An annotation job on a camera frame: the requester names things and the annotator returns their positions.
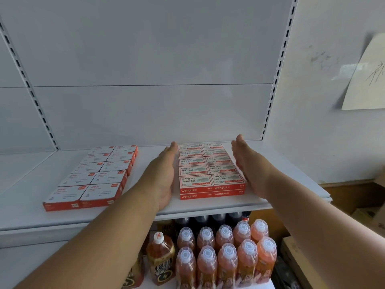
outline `plastic bottle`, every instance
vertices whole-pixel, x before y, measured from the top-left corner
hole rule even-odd
[[[257,244],[258,262],[254,273],[254,282],[262,284],[269,282],[277,260],[277,245],[270,237],[262,238]]]
[[[216,288],[218,261],[215,255],[214,248],[209,245],[202,247],[202,250],[198,256],[197,263],[197,288]]]
[[[262,219],[257,219],[250,227],[251,240],[258,243],[263,237],[269,236],[269,228],[267,223]]]
[[[158,286],[175,276],[175,247],[169,236],[161,232],[147,246],[151,278]]]
[[[196,288],[196,261],[189,247],[182,247],[176,258],[176,288]]]
[[[245,240],[251,238],[250,226],[247,223],[238,222],[234,228],[234,246],[238,249],[239,245]]]
[[[238,267],[237,250],[231,243],[225,243],[218,253],[218,289],[235,288]]]
[[[194,252],[195,251],[195,238],[193,231],[188,227],[183,227],[178,236],[178,240],[176,242],[179,249],[182,247],[189,247]]]
[[[225,243],[234,244],[233,230],[229,225],[226,224],[219,227],[219,230],[215,235],[215,252],[217,254]]]
[[[205,245],[209,245],[211,247],[215,247],[215,238],[214,233],[209,227],[202,227],[201,231],[199,232],[198,238],[196,240],[197,244],[197,254],[201,251],[201,249]]]
[[[258,262],[257,245],[250,239],[245,239],[238,248],[238,268],[236,285],[248,287],[253,283],[255,267]]]

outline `white wall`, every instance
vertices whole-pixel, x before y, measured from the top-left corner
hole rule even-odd
[[[385,32],[384,12],[385,0],[297,5],[265,139],[318,183],[373,178],[385,164],[385,109],[341,110],[343,72]]]

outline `red and white box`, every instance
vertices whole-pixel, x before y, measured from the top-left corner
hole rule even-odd
[[[47,212],[80,208],[80,198],[87,186],[66,186],[56,190],[43,202]]]
[[[131,169],[132,169],[131,160],[122,160],[122,161],[107,161],[104,163],[100,171],[106,172],[106,171],[126,170],[127,175],[130,175]]]
[[[205,157],[207,164],[222,164],[222,163],[233,163],[228,155],[226,156],[208,156]]]
[[[234,189],[229,191],[212,191],[209,193],[180,194],[180,199],[216,198],[221,196],[238,196],[240,194],[244,194],[243,189]]]
[[[104,154],[88,154],[85,156],[80,163],[92,163],[92,162],[104,162],[108,159],[110,153]]]
[[[122,153],[111,153],[108,157],[107,161],[125,161],[131,160],[131,164],[133,165],[135,162],[135,153],[134,152],[122,152]]]
[[[220,175],[210,175],[213,181],[214,191],[226,191],[234,189],[245,190],[246,183],[238,172]]]
[[[179,166],[205,165],[205,157],[179,158]]]
[[[227,156],[225,149],[203,149],[203,156]]]
[[[99,172],[104,162],[80,163],[71,173]]]
[[[189,157],[203,157],[201,149],[196,150],[182,150],[178,151],[179,158],[189,158]]]
[[[207,165],[207,167],[211,175],[238,172],[237,168],[232,163],[210,164]]]
[[[190,175],[208,175],[209,170],[207,165],[195,165],[195,166],[180,166],[179,176]]]
[[[94,179],[95,175],[96,175],[96,172],[70,174],[57,186],[84,186],[84,185],[88,185]]]
[[[122,185],[122,188],[124,188],[127,182],[127,177],[128,175],[125,170],[98,172],[91,184],[119,183]]]
[[[121,196],[123,188],[118,183],[91,185],[80,198],[82,208],[103,207],[112,204]]]
[[[103,146],[103,147],[95,147],[88,151],[88,154],[104,154],[104,153],[112,153],[115,146]]]
[[[213,191],[213,182],[210,175],[194,175],[179,177],[180,194],[204,193]]]
[[[183,151],[183,150],[199,150],[201,149],[201,145],[198,143],[195,144],[180,144],[178,145],[178,151]]]
[[[138,145],[124,145],[124,146],[116,146],[113,150],[114,153],[127,153],[134,152],[135,157],[138,155]]]
[[[224,149],[221,143],[201,144],[202,149]]]

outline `hand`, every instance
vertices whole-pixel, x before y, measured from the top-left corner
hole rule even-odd
[[[238,135],[231,145],[235,164],[242,170],[254,193],[267,199],[268,183],[277,169],[265,157],[251,149],[242,135]]]
[[[174,181],[173,163],[177,150],[177,144],[172,142],[170,147],[166,147],[150,162],[137,183],[144,185],[145,190],[155,197],[158,211],[167,206],[171,199],[171,185]]]

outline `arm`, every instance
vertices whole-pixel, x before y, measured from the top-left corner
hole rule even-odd
[[[277,170],[247,146],[232,142],[237,165],[254,192],[269,201],[320,276],[335,288],[385,284],[385,238]]]
[[[15,289],[121,288],[156,213],[171,198],[173,142],[140,180]]]

